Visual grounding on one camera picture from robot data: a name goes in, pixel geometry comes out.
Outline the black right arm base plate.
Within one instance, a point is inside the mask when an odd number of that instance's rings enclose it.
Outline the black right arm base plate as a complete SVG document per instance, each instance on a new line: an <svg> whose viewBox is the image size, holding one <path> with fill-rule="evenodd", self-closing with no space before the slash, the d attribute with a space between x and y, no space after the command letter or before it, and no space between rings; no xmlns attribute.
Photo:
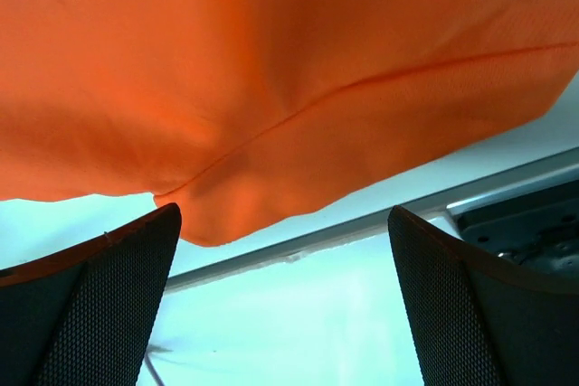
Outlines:
<svg viewBox="0 0 579 386"><path fill-rule="evenodd" d="M460 237L509 262L578 278L578 182L464 212Z"/></svg>

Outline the orange t shirt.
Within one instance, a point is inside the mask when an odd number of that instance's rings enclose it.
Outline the orange t shirt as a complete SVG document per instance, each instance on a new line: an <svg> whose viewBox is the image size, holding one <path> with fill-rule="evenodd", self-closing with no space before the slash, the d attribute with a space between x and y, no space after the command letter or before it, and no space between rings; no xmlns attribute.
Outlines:
<svg viewBox="0 0 579 386"><path fill-rule="evenodd" d="M1 196L229 243L532 121L578 0L1 0Z"/></svg>

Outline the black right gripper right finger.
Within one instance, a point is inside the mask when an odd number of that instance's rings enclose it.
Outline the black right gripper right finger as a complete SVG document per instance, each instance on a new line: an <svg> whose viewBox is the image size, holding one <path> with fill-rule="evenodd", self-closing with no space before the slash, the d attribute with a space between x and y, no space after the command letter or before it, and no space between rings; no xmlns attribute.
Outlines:
<svg viewBox="0 0 579 386"><path fill-rule="evenodd" d="M576 385L578 283L515 265L395 206L388 234L427 385Z"/></svg>

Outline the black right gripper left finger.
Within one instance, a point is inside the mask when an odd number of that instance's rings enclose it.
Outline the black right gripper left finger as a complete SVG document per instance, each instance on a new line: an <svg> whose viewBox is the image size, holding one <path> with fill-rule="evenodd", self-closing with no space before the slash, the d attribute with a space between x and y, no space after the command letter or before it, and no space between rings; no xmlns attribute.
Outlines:
<svg viewBox="0 0 579 386"><path fill-rule="evenodd" d="M1 271L3 385L134 385L176 252L170 203Z"/></svg>

